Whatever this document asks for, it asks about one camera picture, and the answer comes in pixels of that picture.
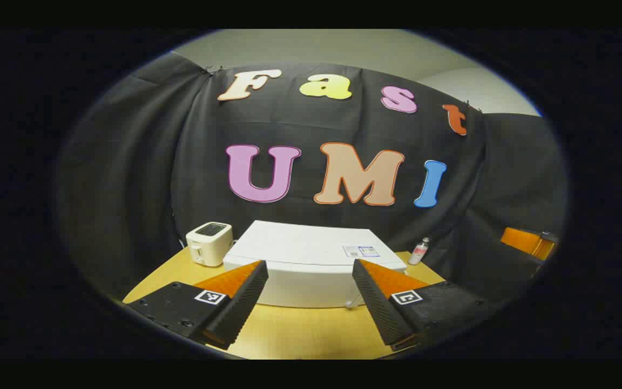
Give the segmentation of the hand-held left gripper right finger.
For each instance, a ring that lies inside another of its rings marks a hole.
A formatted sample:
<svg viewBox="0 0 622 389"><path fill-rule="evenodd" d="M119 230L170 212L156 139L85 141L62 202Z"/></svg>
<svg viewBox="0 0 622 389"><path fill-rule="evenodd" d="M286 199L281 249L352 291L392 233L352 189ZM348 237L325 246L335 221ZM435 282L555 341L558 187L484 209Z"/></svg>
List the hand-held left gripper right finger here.
<svg viewBox="0 0 622 389"><path fill-rule="evenodd" d="M365 259L355 259L352 276L392 351L439 345L486 320L496 308L449 281L428 285Z"/></svg>

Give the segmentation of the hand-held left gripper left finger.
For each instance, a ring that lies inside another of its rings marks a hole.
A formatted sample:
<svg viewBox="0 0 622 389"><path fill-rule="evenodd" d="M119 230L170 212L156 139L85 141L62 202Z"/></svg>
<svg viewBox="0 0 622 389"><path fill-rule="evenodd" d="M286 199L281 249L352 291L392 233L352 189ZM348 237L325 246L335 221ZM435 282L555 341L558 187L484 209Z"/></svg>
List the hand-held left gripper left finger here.
<svg viewBox="0 0 622 389"><path fill-rule="evenodd" d="M181 337L227 350L267 280L267 263L257 260L195 285L171 281L128 306Z"/></svg>

